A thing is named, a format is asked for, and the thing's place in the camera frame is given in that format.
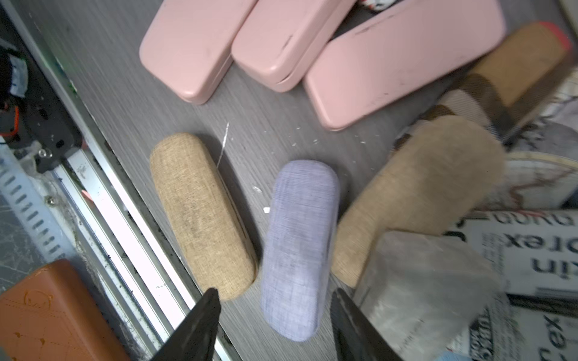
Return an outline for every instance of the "beige fabric glasses case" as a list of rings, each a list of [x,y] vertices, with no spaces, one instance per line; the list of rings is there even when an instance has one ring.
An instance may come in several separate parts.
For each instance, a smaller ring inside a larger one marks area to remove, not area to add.
[[[355,287],[387,230],[440,236],[500,181],[501,144],[459,116],[419,128],[341,219],[331,271]]]
[[[257,276],[257,257],[205,145],[191,134],[172,135],[153,149],[150,169],[201,291],[240,296]]]

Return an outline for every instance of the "pink glasses case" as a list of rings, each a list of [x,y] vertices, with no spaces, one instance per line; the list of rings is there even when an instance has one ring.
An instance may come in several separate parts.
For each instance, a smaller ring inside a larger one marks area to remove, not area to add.
[[[233,58],[278,92],[295,87],[355,0],[259,0],[233,42]]]
[[[329,42],[305,89],[337,131],[487,53],[505,33],[497,0],[404,0]]]
[[[231,66],[231,43],[256,1],[164,0],[140,61],[183,100],[205,103]]]

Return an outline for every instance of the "perforated metal panel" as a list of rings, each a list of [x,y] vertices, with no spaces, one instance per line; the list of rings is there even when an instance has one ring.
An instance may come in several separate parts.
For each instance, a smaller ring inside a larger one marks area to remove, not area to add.
[[[47,263],[75,254],[45,199],[7,146],[0,146],[0,193]]]

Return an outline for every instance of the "red edge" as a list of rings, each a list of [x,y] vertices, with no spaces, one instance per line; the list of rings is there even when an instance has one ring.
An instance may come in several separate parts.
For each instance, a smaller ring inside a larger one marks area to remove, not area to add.
[[[570,39],[568,39],[564,31],[558,28],[555,24],[549,23],[548,21],[541,21],[540,24],[542,24],[542,26],[544,26],[552,33],[554,33],[554,35],[556,35],[558,40],[560,40],[562,47],[564,47],[566,51],[572,49],[572,43],[570,42]]]
[[[14,127],[12,128],[12,131],[10,131],[8,133],[0,133],[0,136],[13,137],[16,134],[18,134],[19,119],[20,119],[20,109],[18,109],[18,106],[15,106],[14,107]]]

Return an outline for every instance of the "purple fabric glasses case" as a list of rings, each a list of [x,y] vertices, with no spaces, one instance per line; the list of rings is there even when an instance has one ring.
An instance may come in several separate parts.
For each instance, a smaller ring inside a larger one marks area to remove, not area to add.
[[[279,173],[263,256],[261,309],[282,336],[305,341],[325,306],[339,208],[339,180],[326,164],[293,161]]]

